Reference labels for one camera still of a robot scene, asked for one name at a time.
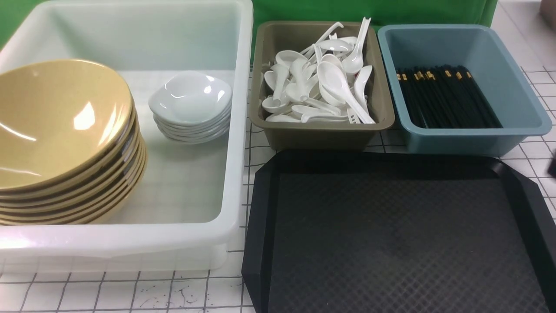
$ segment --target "stack of bowls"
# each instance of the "stack of bowls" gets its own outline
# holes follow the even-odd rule
[[[147,162],[126,82],[82,60],[0,75],[0,142],[1,225],[103,222]]]
[[[176,75],[149,99],[160,132],[185,144],[201,144],[230,128],[232,88],[196,71]]]

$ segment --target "black serving tray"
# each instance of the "black serving tray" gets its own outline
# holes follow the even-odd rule
[[[283,151],[255,176],[257,313],[556,312],[538,186],[473,156]]]

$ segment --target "countertop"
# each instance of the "countertop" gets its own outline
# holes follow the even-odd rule
[[[543,26],[539,2],[498,4],[492,28],[502,38],[556,125],[556,35]],[[245,220],[230,239],[223,267],[197,272],[28,273],[0,275],[3,312],[255,312],[240,274],[255,172],[275,152],[249,122],[241,210]],[[556,150],[556,128],[528,138],[500,158],[537,182],[556,218],[556,180],[546,168]],[[403,153],[399,127],[376,136],[366,151]]]

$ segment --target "plastic bin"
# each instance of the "plastic bin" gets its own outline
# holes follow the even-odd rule
[[[0,52],[0,72],[59,58],[114,68],[135,99],[149,160],[136,192],[106,224],[0,227],[0,272],[220,267],[230,237],[243,231],[251,27],[249,0],[68,0],[37,6]],[[232,85],[227,136],[182,145],[158,131],[148,98],[183,70]]]
[[[267,122],[270,114],[261,106],[267,95],[272,94],[264,83],[263,74],[274,64],[276,53],[281,50],[301,51],[317,41],[332,22],[268,22],[259,28],[253,64],[253,80],[249,118],[265,131],[270,146],[283,149],[357,149],[363,150],[380,130],[394,123],[394,106],[384,72],[384,65],[376,33],[372,28],[364,46],[365,65],[373,65],[373,74],[365,94],[369,98],[369,113],[376,124],[334,123],[277,123]],[[361,23],[344,23],[337,28],[338,37],[357,36]]]
[[[518,65],[490,28],[477,25],[392,25],[379,31],[386,73],[410,153],[503,155],[552,127]],[[423,129],[408,114],[396,69],[463,65],[502,129]]]

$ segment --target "stack of white dishes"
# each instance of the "stack of white dishes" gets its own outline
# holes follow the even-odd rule
[[[201,144],[230,128],[232,88],[196,71],[173,77],[148,101],[160,132],[185,144]]]

